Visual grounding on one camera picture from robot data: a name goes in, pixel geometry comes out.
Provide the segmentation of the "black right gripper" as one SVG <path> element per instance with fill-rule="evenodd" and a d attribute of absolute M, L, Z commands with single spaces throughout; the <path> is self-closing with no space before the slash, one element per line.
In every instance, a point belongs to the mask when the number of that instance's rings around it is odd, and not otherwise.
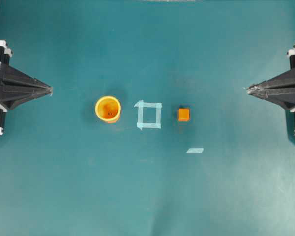
<path fill-rule="evenodd" d="M 293 113 L 295 136 L 295 44 L 288 50 L 287 56 L 290 62 L 289 71 L 270 80 L 252 84 L 246 90 L 251 96 L 274 103 Z"/>

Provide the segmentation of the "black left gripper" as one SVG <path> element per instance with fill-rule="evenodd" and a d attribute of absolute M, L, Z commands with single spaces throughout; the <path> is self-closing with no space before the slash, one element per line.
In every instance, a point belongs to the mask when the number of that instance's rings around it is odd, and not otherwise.
<path fill-rule="evenodd" d="M 21 86 L 1 86 L 0 79 L 0 136 L 4 133 L 5 117 L 7 110 L 36 100 L 46 95 L 52 95 L 53 88 L 48 84 L 28 76 L 23 72 L 9 66 L 13 51 L 5 40 L 0 40 L 0 72 L 4 82 Z"/>

